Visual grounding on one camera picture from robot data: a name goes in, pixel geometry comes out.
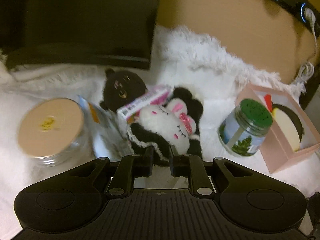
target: glass jar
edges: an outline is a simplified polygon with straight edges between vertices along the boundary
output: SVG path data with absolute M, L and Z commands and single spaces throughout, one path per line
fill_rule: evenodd
M 243 99 L 220 125 L 220 142 L 231 154 L 252 156 L 263 143 L 272 122 L 265 106 L 253 99 Z
M 84 114 L 68 98 L 47 100 L 30 110 L 21 122 L 18 143 L 41 166 L 56 166 L 92 152 Z

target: green jar lid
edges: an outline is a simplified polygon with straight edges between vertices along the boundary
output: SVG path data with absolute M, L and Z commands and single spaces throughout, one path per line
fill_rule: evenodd
M 241 112 L 255 126 L 269 128 L 272 125 L 272 116 L 270 112 L 259 102 L 246 98 L 240 102 Z

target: pink box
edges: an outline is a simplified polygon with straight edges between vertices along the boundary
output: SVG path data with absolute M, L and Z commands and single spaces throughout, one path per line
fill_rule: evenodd
M 288 168 L 312 155 L 320 146 L 320 135 L 306 113 L 287 92 L 248 84 L 238 95 L 236 105 L 244 98 L 252 98 L 266 106 L 263 99 L 266 94 L 271 95 L 273 103 L 281 104 L 292 109 L 300 118 L 305 133 L 300 143 L 300 150 L 294 152 L 282 130 L 274 120 L 265 141 L 260 146 L 260 151 L 270 173 L 274 173 Z

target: black monitor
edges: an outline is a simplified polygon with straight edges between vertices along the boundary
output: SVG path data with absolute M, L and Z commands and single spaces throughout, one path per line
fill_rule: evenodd
M 0 0 L 7 67 L 76 63 L 148 69 L 158 0 Z

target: plastic bag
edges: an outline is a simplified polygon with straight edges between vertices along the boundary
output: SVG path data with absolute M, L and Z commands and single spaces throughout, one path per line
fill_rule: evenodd
M 116 116 L 111 111 L 106 111 L 81 96 L 79 96 L 79 105 L 90 130 L 96 158 L 108 157 L 110 162 L 116 162 L 123 156 L 132 154 L 129 142 L 120 134 Z

